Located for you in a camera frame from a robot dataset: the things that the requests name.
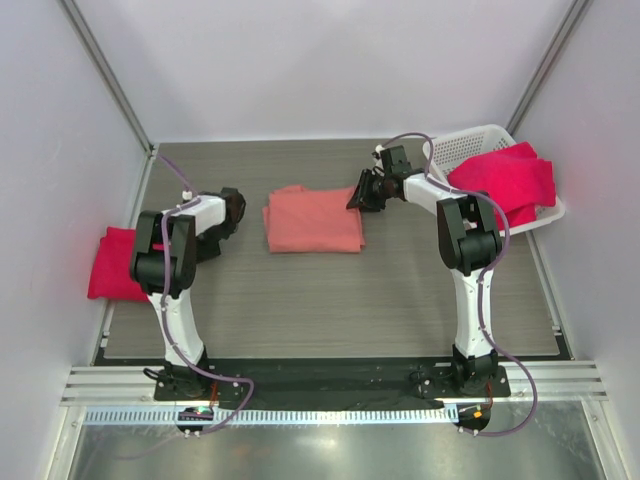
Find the salmon pink t-shirt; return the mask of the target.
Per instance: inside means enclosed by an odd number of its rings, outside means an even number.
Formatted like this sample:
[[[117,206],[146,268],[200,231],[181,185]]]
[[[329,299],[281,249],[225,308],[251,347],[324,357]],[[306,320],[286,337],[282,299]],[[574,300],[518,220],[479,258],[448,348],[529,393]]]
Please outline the salmon pink t-shirt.
[[[354,192],[290,185],[269,193],[262,209],[269,251],[359,253],[366,245],[361,214],[347,207]]]

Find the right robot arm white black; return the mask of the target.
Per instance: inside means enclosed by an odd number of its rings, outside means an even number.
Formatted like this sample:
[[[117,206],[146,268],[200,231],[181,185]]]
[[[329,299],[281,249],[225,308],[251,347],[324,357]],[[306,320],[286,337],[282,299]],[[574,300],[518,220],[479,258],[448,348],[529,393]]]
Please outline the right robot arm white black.
[[[456,189],[412,167],[402,146],[379,145],[373,157],[375,166],[361,171],[346,208],[379,212],[389,199],[397,198],[436,216],[439,254],[452,274],[456,298],[449,381],[465,396],[489,394],[498,373],[490,289],[493,267],[503,252],[494,202],[485,194]]]

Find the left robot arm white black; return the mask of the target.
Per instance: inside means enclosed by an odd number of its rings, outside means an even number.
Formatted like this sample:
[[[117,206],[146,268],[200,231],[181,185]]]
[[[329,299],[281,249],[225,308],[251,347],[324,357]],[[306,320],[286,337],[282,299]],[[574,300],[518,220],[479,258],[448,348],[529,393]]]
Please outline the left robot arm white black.
[[[157,400],[199,400],[212,389],[191,288],[198,265],[221,254],[220,242],[236,232],[245,208],[240,191],[226,187],[219,193],[186,193],[172,209],[138,216],[129,274],[152,305],[164,341],[162,368],[144,371],[156,383]]]

